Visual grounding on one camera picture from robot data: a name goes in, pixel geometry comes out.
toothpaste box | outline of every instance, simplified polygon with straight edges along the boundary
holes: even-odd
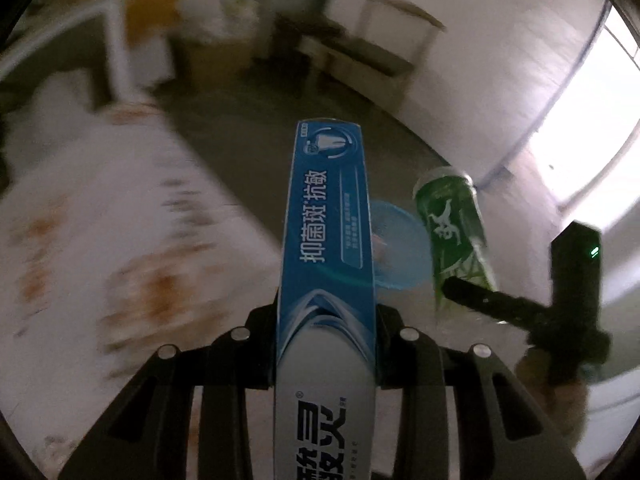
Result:
[[[376,301],[357,124],[298,124],[278,304],[277,480],[369,480]]]

brand logo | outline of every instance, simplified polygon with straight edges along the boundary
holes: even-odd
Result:
[[[436,233],[439,238],[443,238],[444,240],[451,240],[453,235],[455,235],[458,241],[457,245],[460,245],[460,229],[451,223],[451,219],[449,218],[450,216],[451,199],[448,199],[447,205],[444,207],[444,211],[440,216],[436,216],[434,214],[429,215],[429,218],[437,224],[437,227],[433,232]]]
[[[355,142],[346,131],[334,127],[325,127],[307,137],[303,151],[307,155],[339,158],[351,153],[354,148]]]
[[[343,480],[350,472],[344,459],[345,441],[340,428],[347,420],[347,399],[340,397],[340,410],[333,410],[312,402],[298,401],[296,480]],[[351,472],[355,473],[357,458],[351,458]]]

green can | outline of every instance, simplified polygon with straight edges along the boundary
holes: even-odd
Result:
[[[415,184],[414,200],[431,238],[436,312],[456,305],[442,294],[442,283],[450,276],[495,290],[471,178],[451,166],[436,168]]]

